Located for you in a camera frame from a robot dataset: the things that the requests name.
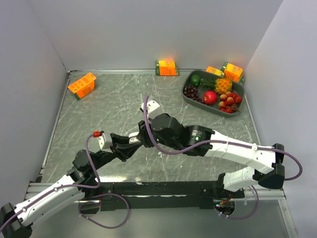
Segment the white earbud charging case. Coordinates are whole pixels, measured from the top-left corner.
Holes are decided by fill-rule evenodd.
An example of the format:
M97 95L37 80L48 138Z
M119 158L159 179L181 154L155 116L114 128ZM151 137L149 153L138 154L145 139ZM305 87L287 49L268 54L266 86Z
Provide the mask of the white earbud charging case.
M139 142L140 140L137 138L138 136L138 132L133 132L131 134L129 134L129 143L132 144L132 143L137 143Z

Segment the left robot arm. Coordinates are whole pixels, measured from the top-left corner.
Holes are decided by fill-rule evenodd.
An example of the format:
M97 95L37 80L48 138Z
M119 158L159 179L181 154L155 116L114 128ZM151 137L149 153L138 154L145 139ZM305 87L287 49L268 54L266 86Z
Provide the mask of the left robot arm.
M138 139L127 136L104 134L95 131L89 138L99 138L100 150L91 152L88 147L79 151L72 168L37 195L21 203L8 203L0 209L0 232L5 238L29 238L32 226L46 220L75 201L86 200L99 204L105 196L101 193L101 179L97 170L114 159L127 161L143 145Z

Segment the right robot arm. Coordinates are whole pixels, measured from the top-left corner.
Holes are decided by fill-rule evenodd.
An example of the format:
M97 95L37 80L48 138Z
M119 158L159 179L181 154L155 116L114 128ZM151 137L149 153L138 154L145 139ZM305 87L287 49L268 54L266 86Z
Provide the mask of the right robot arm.
M225 136L199 125L183 126L176 118L160 114L153 120L140 121L137 139L147 147L164 152L162 145L171 148L167 154L215 157L244 165L244 168L218 176L216 191L228 197L239 189L260 185L281 189L285 180L284 147L280 144L259 146Z

